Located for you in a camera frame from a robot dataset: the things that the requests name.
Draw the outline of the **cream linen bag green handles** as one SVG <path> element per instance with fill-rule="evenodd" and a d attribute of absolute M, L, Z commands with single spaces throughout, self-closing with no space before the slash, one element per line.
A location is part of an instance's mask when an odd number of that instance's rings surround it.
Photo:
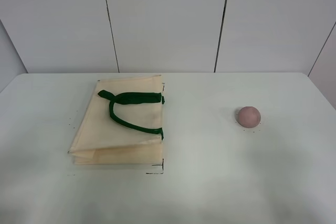
<path fill-rule="evenodd" d="M 160 75 L 99 80 L 69 154 L 77 165 L 161 165 L 164 83 Z"/>

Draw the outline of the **pink peach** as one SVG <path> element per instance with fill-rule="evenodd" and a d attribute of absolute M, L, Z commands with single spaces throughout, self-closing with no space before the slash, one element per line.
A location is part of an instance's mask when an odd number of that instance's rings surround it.
<path fill-rule="evenodd" d="M 252 129 L 261 123 L 261 113 L 253 106 L 245 106 L 235 110 L 235 119 L 240 126 Z"/>

